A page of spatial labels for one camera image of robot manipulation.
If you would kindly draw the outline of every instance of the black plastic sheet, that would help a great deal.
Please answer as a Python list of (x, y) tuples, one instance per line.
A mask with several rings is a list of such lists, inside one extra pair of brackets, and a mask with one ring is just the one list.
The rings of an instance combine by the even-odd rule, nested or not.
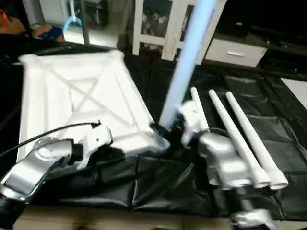
[[(1, 87), (9, 89), (2, 92), (2, 98), (11, 101), (2, 109), (2, 119), (21, 103), (23, 70), (21, 66), (13, 65), (20, 54), (104, 51), (77, 44), (2, 35), (0, 41), (5, 44), (0, 50)], [(132, 55), (125, 56), (125, 63), (157, 122), (175, 64)], [(198, 89), (209, 126), (219, 128), (224, 126), (208, 90), (215, 89), (227, 109), (230, 106), (224, 93), (231, 90), (277, 166), (286, 174), (289, 186), (277, 192), (267, 189), (255, 205), (270, 210), (275, 219), (307, 220), (307, 111), (280, 77), (206, 65), (195, 69), (190, 86)], [(237, 122), (233, 112), (229, 112)], [(1, 150), (18, 142), (19, 116), (15, 113), (1, 129), (2, 140), (5, 140)], [(92, 159), (91, 165), (80, 172), (47, 182), (34, 203), (201, 216), (226, 215), (221, 191), (208, 184), (204, 159), (191, 150), (179, 149), (160, 155), (125, 156), (112, 152), (102, 155), (102, 159)], [(13, 164), (15, 156), (16, 152), (0, 159), (2, 175)]]

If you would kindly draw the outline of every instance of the white plastic pipe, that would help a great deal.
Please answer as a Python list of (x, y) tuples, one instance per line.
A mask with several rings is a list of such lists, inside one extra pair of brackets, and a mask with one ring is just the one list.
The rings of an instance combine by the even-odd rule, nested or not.
[(188, 26), (187, 37), (176, 65), (159, 124), (171, 129), (187, 91), (202, 40), (214, 12), (216, 0), (198, 0)]
[(257, 159), (271, 180), (270, 189), (282, 189), (287, 187), (289, 183), (284, 176), (284, 173), (277, 168), (274, 160), (272, 159), (268, 150), (265, 148), (263, 142), (259, 138), (254, 127), (249, 122), (233, 94), (231, 92), (227, 92), (226, 97), (232, 109), (234, 110), (236, 117), (239, 120), (239, 123), (242, 126), (248, 141), (250, 142), (250, 145), (257, 155)]
[(209, 90), (209, 95), (213, 104), (225, 125), (229, 136), (231, 137), (236, 149), (238, 150), (240, 156), (245, 160), (250, 168), (252, 174), (252, 179), (254, 181), (255, 188), (263, 188), (270, 184), (270, 179), (263, 168), (260, 167), (258, 161), (256, 160), (254, 154), (248, 147), (247, 143), (243, 139), (241, 133), (237, 129), (230, 115), (224, 108), (219, 97), (216, 95), (214, 90)]
[(191, 96), (192, 96), (192, 100), (195, 102), (197, 111), (201, 114), (200, 129), (206, 130), (209, 128), (209, 126), (208, 126), (207, 119), (206, 119), (205, 113), (201, 105), (200, 97), (198, 96), (198, 92), (195, 87), (191, 88)]

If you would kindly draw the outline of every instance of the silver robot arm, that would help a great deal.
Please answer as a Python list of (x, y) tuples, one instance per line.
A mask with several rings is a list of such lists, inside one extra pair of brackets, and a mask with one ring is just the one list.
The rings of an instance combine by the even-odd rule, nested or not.
[(46, 180), (62, 172), (67, 174), (85, 168), (99, 147), (111, 143), (110, 130), (102, 124), (78, 143), (70, 139), (39, 139), (33, 150), (13, 165), (0, 183), (0, 230), (12, 229)]
[(231, 226), (236, 230), (274, 230), (269, 211), (254, 208), (249, 198), (253, 185), (250, 168), (238, 155), (230, 138), (210, 132), (197, 90), (192, 88), (191, 94), (192, 100), (179, 108), (184, 120), (181, 143), (189, 148), (189, 143), (197, 136), (194, 140), (197, 145), (193, 147), (205, 157), (209, 179), (216, 180), (210, 183), (222, 190)]

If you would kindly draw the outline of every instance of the light blue tube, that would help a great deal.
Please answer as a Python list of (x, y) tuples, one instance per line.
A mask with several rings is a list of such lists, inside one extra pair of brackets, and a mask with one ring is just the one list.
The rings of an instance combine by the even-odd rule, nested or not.
[[(74, 21), (73, 21), (73, 18), (72, 17), (69, 17), (66, 22), (64, 23), (63, 25), (63, 35), (65, 34), (65, 32), (67, 31), (68, 27), (70, 26), (70, 24), (72, 24)], [(82, 21), (80, 18), (76, 18), (76, 23), (79, 25), (79, 26), (82, 26)]]
[(188, 26), (183, 50), (180, 53), (179, 62), (176, 65), (159, 124), (170, 130), (178, 108), (181, 106), (187, 91), (196, 58), (203, 38), (211, 21), (215, 8), (215, 0), (198, 0), (194, 7)]

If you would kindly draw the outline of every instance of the drawer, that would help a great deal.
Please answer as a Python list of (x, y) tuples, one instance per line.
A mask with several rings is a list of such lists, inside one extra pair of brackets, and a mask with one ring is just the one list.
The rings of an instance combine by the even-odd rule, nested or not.
[(205, 59), (256, 67), (266, 50), (260, 46), (213, 39)]

